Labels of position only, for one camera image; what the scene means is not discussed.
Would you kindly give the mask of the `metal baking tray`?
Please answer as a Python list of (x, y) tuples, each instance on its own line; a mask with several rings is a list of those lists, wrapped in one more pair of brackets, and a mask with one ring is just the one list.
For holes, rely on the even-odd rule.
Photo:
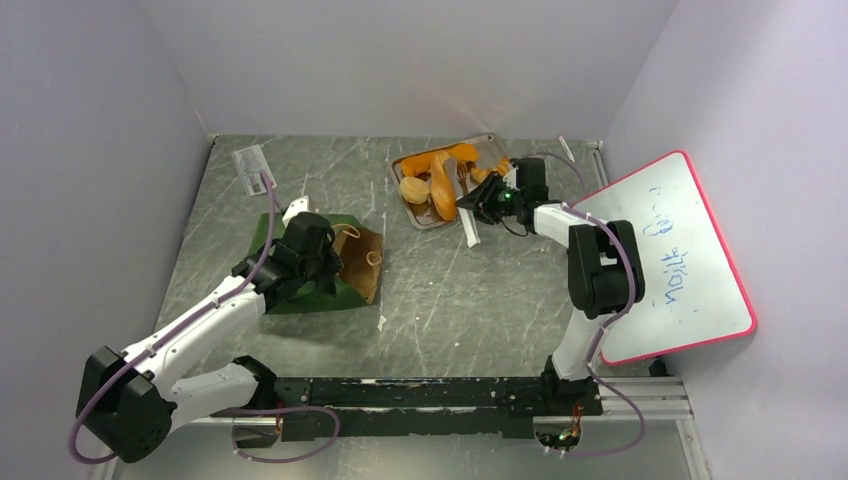
[(427, 230), (457, 221), (457, 200), (490, 174), (509, 173), (511, 158), (499, 137), (484, 134), (404, 154), (389, 162), (388, 172), (413, 226)]

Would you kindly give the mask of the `fake round bread roll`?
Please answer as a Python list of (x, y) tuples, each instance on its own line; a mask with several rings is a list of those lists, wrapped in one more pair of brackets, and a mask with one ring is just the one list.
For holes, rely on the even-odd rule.
[(428, 181), (418, 177), (405, 176), (400, 180), (398, 191), (408, 204), (421, 205), (429, 201), (431, 188)]

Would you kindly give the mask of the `metal tongs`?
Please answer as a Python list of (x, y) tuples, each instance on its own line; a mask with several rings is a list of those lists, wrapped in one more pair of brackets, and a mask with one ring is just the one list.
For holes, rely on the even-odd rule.
[(468, 186), (468, 175), (469, 169), (467, 168), (467, 164), (457, 161), (455, 166), (455, 187), (457, 188), (456, 205), (466, 245), (469, 248), (474, 248), (480, 244), (481, 240), (478, 234), (474, 213), (467, 203), (464, 202), (465, 197), (470, 192)]

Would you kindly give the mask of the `orange fake braided bread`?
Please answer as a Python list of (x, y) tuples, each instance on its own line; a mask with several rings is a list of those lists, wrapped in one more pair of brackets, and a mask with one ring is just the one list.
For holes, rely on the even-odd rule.
[(415, 177), (429, 172), (432, 161), (441, 154), (446, 154), (448, 158), (453, 158), (458, 163), (475, 163), (480, 157), (475, 146), (468, 143), (459, 143), (444, 149), (407, 156), (400, 161), (401, 171), (407, 177)]

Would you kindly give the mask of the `green paper bag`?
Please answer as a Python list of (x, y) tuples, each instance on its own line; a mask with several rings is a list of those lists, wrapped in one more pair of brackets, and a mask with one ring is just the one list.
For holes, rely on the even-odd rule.
[(248, 255), (231, 274), (247, 277), (273, 229), (271, 249), (251, 283), (275, 315), (348, 310), (373, 303), (383, 237), (344, 214), (301, 212), (259, 218)]

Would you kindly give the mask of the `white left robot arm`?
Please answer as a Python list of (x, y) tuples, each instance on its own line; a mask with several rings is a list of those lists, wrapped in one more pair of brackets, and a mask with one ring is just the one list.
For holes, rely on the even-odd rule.
[(278, 406), (277, 377), (251, 356), (211, 373), (186, 372), (226, 336), (295, 300), (308, 284), (330, 286), (342, 262), (330, 222), (301, 212), (280, 236), (268, 220), (265, 243), (236, 264), (203, 300), (160, 331), (120, 351), (104, 346), (86, 360), (68, 439), (72, 455), (87, 429), (126, 463), (152, 453), (172, 432), (211, 414), (261, 416)]

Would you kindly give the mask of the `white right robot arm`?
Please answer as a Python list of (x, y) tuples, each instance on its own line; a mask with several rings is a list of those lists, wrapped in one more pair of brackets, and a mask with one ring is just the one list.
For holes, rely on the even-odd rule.
[(643, 299), (645, 277), (629, 221), (602, 220), (552, 199), (541, 158), (515, 158), (510, 164), (507, 174), (488, 174), (456, 206), (471, 246), (479, 242), (478, 224), (514, 222), (518, 227), (513, 235), (544, 237), (565, 249), (573, 310), (539, 389), (542, 406), (562, 414), (576, 403), (579, 392), (598, 384), (595, 368), (605, 335)]

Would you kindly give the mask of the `fake croissant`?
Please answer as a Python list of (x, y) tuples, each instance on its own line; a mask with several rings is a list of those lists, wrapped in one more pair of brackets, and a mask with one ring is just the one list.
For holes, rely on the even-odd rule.
[(495, 167), (479, 167), (476, 164), (470, 167), (469, 175), (475, 184), (481, 184), (493, 172), (498, 173), (502, 177), (506, 176), (512, 168), (511, 160), (508, 157), (502, 157)]

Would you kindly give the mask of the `fake baguette loaf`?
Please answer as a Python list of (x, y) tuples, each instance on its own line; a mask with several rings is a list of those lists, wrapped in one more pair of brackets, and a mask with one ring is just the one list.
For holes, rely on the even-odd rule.
[(446, 154), (441, 154), (430, 166), (430, 196), (438, 215), (446, 222), (454, 221), (458, 213), (456, 194), (445, 169), (449, 159)]

